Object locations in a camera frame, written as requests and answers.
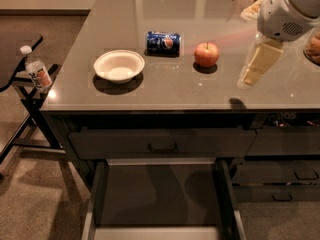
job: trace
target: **closed drawer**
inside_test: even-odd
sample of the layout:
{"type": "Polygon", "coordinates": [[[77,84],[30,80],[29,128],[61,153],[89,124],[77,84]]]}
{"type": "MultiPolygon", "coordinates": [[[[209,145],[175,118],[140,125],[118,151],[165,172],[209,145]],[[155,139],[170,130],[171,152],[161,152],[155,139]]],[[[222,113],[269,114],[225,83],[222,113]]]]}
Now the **closed drawer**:
{"type": "Polygon", "coordinates": [[[241,157],[254,131],[228,129],[104,129],[69,134],[81,159],[159,157],[241,157]]]}
{"type": "Polygon", "coordinates": [[[248,156],[319,155],[320,127],[282,127],[257,130],[248,156]]]}
{"type": "Polygon", "coordinates": [[[128,236],[244,240],[226,165],[108,166],[99,162],[82,240],[128,236]]]}

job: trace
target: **red apple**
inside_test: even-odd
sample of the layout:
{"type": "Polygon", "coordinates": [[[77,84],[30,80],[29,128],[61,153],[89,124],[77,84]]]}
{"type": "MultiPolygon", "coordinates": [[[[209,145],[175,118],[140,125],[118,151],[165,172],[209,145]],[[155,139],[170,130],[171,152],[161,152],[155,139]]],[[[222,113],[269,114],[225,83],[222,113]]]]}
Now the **red apple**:
{"type": "Polygon", "coordinates": [[[194,51],[196,63],[202,68],[211,68],[219,59],[218,47],[212,43],[199,44],[194,51]]]}

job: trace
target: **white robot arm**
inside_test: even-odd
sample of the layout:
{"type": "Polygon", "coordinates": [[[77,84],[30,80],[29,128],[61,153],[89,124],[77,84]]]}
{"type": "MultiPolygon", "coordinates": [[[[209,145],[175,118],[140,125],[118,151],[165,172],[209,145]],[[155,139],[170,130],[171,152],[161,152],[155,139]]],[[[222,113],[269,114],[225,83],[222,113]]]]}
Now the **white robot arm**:
{"type": "Polygon", "coordinates": [[[320,0],[263,0],[258,34],[241,71],[238,87],[249,89],[277,62],[283,42],[294,41],[320,23],[320,0]]]}

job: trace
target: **bowl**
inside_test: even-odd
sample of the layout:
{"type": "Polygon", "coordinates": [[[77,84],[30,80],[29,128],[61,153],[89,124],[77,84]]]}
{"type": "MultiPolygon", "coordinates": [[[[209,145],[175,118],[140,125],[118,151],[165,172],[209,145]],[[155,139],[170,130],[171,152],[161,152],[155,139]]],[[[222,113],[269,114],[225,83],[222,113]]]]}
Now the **bowl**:
{"type": "Polygon", "coordinates": [[[101,55],[93,67],[99,77],[121,84],[138,75],[144,65],[144,59],[138,53],[115,50],[101,55]]]}

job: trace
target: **soda can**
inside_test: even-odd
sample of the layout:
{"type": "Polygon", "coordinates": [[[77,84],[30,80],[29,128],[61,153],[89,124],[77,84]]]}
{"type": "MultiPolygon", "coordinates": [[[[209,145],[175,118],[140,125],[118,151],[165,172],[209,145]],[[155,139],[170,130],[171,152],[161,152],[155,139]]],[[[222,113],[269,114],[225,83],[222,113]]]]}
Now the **soda can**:
{"type": "Polygon", "coordinates": [[[179,56],[180,35],[171,32],[149,31],[146,34],[146,49],[149,54],[179,56]]]}

